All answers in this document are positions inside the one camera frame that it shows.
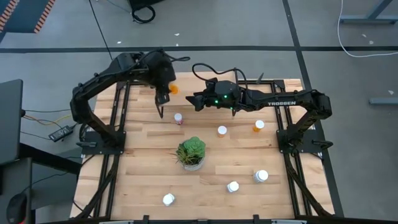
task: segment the gray floor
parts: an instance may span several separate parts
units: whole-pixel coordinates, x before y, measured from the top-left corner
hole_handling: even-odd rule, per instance
[[[128,8],[125,0],[113,2]],[[365,14],[375,1],[346,0],[345,14]],[[340,1],[290,0],[302,46],[338,46],[336,36]],[[268,45],[292,46],[284,7],[273,0],[166,0],[156,4],[151,24],[136,24],[128,12],[104,0],[93,1],[104,36],[110,47]],[[398,13],[394,1],[386,13]],[[398,26],[343,25],[345,45],[398,45]],[[0,48],[104,47],[87,0],[56,1],[39,34],[6,34]],[[354,52],[354,54],[380,52]],[[191,56],[191,62],[175,63],[187,72],[194,62],[205,62],[217,70],[243,69],[248,77],[301,78],[295,52],[206,51],[171,52]],[[398,94],[398,55],[351,58],[344,52],[304,52],[312,87],[331,97],[333,116],[323,122],[336,182],[346,217],[398,220],[398,152],[395,147],[398,109],[372,107],[368,98]],[[107,53],[0,54],[0,82],[24,81],[25,109],[68,108],[72,88],[94,72],[107,67]],[[32,114],[56,119],[68,113]],[[62,124],[73,124],[72,120]],[[46,136],[54,126],[23,121],[22,130]],[[52,143],[22,135],[21,141],[48,152],[60,153],[75,147],[76,135]],[[74,188],[73,184],[65,187]],[[64,220],[71,201],[38,211],[39,222]]]

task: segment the small white container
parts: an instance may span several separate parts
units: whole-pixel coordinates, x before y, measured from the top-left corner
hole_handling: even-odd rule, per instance
[[[226,134],[226,127],[225,126],[218,127],[218,129],[217,129],[218,137],[223,138],[225,136],[225,134]]]
[[[163,197],[163,204],[166,206],[169,206],[174,202],[174,199],[175,199],[174,195],[168,193],[167,195],[164,195],[164,197]]]
[[[236,181],[232,181],[231,183],[229,183],[226,188],[228,189],[228,191],[230,193],[235,192],[239,189],[239,184]]]
[[[264,182],[268,179],[268,172],[265,170],[259,170],[254,174],[254,181],[257,183]]]
[[[261,129],[263,129],[265,126],[264,122],[261,120],[257,120],[254,127],[253,127],[253,131],[254,132],[259,132]]]
[[[178,125],[181,125],[183,123],[183,119],[182,119],[182,114],[180,113],[176,113],[174,115],[174,120]]]

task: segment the plant pot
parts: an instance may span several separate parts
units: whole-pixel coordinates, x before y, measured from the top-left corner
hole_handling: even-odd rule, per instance
[[[185,170],[187,170],[187,171],[195,171],[195,170],[200,169],[200,168],[203,166],[203,164],[205,163],[205,158],[203,157],[203,158],[199,161],[199,163],[198,163],[198,164],[195,164],[195,165],[185,165],[185,164],[183,164],[182,162],[180,162],[180,163],[181,163],[182,167],[183,167]]]

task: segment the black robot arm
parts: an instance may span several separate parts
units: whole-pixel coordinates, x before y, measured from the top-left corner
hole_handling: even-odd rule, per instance
[[[144,53],[123,53],[118,55],[110,66],[86,83],[79,83],[73,89],[70,102],[73,119],[77,123],[86,123],[100,134],[108,146],[116,146],[123,141],[114,127],[104,124],[92,111],[88,100],[117,82],[138,80],[155,88],[155,103],[168,102],[169,83],[176,79],[172,62],[179,60],[167,55],[162,49]]]
[[[331,116],[330,99],[316,90],[302,90],[290,93],[263,93],[249,90],[230,81],[207,80],[206,89],[186,96],[186,99],[200,111],[204,106],[228,108],[233,111],[257,111],[266,106],[302,106],[307,112],[295,124],[287,127],[286,143],[296,147],[304,132],[320,119]]]

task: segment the potted plant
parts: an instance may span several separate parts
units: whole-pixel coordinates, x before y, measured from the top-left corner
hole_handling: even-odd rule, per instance
[[[176,156],[185,170],[194,171],[205,161],[206,144],[198,137],[192,137],[178,146]]]

